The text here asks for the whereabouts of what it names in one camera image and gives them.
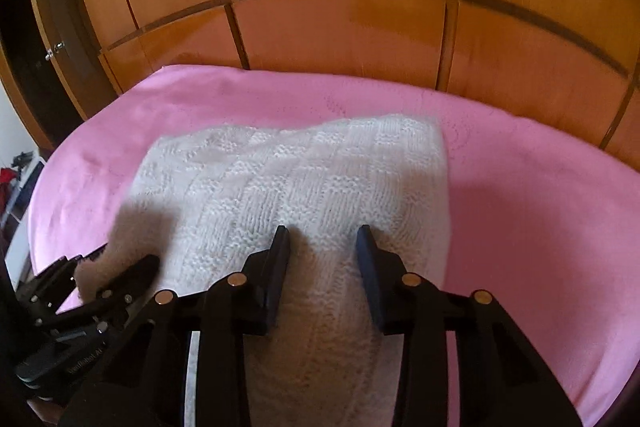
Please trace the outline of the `dark wooden cabinet door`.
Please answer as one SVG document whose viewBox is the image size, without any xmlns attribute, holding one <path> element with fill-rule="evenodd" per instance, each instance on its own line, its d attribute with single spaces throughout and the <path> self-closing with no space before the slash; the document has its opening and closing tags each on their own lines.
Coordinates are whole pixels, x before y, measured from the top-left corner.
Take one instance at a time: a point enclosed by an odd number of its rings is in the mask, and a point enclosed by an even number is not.
<svg viewBox="0 0 640 427">
<path fill-rule="evenodd" d="M 82 0 L 1 0 L 1 77 L 45 150 L 117 98 Z"/>
</svg>

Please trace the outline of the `wooden panelled headboard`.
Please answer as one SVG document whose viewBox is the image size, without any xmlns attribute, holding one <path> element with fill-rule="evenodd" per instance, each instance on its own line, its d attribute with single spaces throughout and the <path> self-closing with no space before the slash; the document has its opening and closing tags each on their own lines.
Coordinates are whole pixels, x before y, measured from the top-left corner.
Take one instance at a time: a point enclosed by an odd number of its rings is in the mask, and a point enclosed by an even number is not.
<svg viewBox="0 0 640 427">
<path fill-rule="evenodd" d="M 639 0 L 84 0 L 117 92 L 169 64 L 382 79 L 639 164 Z"/>
</svg>

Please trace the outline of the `red cloth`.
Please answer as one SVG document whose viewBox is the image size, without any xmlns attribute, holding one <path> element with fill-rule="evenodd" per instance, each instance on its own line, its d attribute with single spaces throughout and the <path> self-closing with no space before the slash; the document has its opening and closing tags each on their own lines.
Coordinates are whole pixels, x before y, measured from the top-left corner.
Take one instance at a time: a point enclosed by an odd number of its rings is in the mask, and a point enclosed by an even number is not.
<svg viewBox="0 0 640 427">
<path fill-rule="evenodd" d="M 20 179 L 20 173 L 12 168 L 0 169 L 0 209 L 4 211 L 9 202 L 12 183 Z"/>
</svg>

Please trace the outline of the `pink quilted bedspread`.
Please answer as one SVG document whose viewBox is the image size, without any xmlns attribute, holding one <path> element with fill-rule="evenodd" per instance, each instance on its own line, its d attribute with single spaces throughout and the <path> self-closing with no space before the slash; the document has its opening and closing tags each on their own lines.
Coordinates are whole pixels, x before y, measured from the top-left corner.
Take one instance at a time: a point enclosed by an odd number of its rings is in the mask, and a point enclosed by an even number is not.
<svg viewBox="0 0 640 427">
<path fill-rule="evenodd" d="M 32 264 L 101 246 L 149 147 L 242 124 L 432 116 L 449 165 L 445 286 L 491 291 L 596 425 L 639 361 L 639 176 L 561 131 L 454 95 L 355 77 L 172 65 L 78 127 L 53 153 L 27 213 Z"/>
</svg>

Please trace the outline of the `white knitted sweater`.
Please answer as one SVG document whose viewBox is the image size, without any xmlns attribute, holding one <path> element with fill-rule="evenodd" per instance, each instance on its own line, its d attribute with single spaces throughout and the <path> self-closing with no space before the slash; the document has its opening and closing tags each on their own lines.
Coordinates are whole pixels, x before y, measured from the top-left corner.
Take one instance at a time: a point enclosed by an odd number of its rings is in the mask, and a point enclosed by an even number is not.
<svg viewBox="0 0 640 427">
<path fill-rule="evenodd" d="M 402 341 L 374 327 L 357 231 L 436 285 L 450 242 L 447 152 L 430 118 L 352 118 L 305 129 L 221 126 L 146 152 L 104 253 L 76 271 L 82 300 L 147 254 L 156 288 L 205 291 L 288 228 L 277 323 L 247 341 L 257 426 L 386 426 Z"/>
</svg>

